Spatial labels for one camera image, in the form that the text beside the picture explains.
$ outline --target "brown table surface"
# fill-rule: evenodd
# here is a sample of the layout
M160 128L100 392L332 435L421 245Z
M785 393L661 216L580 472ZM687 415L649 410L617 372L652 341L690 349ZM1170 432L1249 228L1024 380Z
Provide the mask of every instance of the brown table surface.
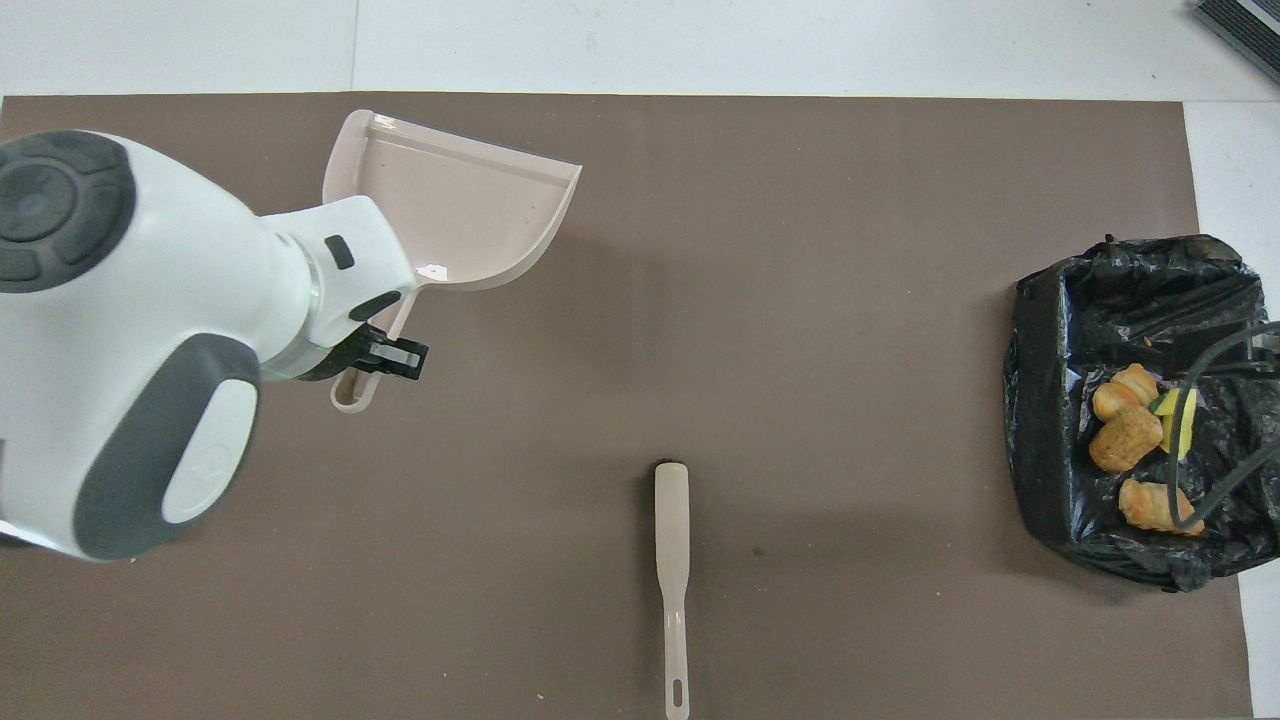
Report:
M367 413L270 386L178 542L0 550L0 716L660 717L668 456L695 717L1249 714L1235 580L1053 555L1002 441L1011 284L1197 229L1179 105L8 97L0 136L128 136L265 214L319 202L365 106L584 164L563 228L520 279L420 300L422 380Z

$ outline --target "beige dustpan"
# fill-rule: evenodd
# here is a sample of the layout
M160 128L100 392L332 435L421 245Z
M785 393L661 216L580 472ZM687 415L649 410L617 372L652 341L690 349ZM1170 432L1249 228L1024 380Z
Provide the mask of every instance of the beige dustpan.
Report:
M559 229L581 170L356 110L329 155L323 199L371 197L404 247L417 288L371 320L394 340L422 288L486 290L527 270ZM364 410L378 378L346 370L330 392L334 406Z

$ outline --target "white floor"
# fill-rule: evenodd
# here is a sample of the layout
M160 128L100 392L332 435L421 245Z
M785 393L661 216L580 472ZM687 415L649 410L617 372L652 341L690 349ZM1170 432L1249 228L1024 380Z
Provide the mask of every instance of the white floor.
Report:
M1190 5L0 0L0 99L456 90L1184 101L1201 228L1280 297L1280 86ZM1280 564L1243 574L1240 594L1254 714L1280 716Z

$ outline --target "bread piece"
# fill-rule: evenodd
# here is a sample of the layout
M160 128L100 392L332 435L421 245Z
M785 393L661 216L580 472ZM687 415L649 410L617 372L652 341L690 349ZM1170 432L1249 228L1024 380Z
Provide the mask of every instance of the bread piece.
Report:
M1142 401L1120 383L1102 383L1093 391L1093 414L1103 423L1110 423L1121 407L1129 405L1142 405Z
M1169 512L1169 489L1164 483L1139 483L1133 478L1126 479L1120 484L1120 512L1130 525L1144 530L1190 537L1198 537L1204 532L1203 520L1196 523L1190 530L1179 530L1174 527L1174 516ZM1179 516L1187 520L1193 512L1196 509L1187 500L1187 493L1183 488L1178 488Z
M1123 384L1133 391L1133 395L1143 405L1151 405L1160 397L1160 389L1156 388L1156 378L1151 377L1151 373L1140 363L1134 363L1120 370L1111 378L1111 382Z
M1089 457L1107 473L1125 473L1133 470L1164 437L1160 418L1140 405L1128 405L1098 430L1089 443Z

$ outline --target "trash bag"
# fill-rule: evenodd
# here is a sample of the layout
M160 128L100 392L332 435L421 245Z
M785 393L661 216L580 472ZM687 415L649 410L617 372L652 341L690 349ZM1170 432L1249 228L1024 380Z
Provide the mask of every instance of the trash bag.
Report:
M1175 387L1215 342L1267 322L1262 284L1225 242L1199 234L1117 242L1107 236L1018 282L1005 356L1005 442L1023 523L1080 565L1193 591L1280 555L1280 462L1233 488L1201 537L1129 525L1117 507L1129 477L1167 483L1156 448L1133 470L1106 473L1088 445L1102 427L1089 400L1130 363ZM1257 340L1233 346L1193 378L1190 452L1176 473L1192 505L1268 443L1280 447L1280 374Z

